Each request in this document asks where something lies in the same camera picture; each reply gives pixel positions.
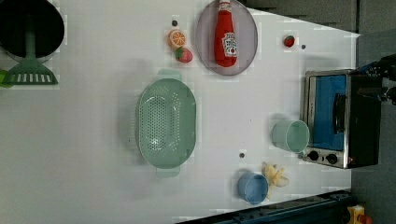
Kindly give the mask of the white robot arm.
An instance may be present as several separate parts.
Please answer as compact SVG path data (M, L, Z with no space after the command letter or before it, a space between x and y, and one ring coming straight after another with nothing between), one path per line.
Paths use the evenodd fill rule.
M368 77L396 80L396 54L391 54L381 58L379 61L368 63L358 69L361 75ZM381 88L362 88L358 90L358 94L364 97L370 97L380 102L391 101L396 105L396 92L394 87Z

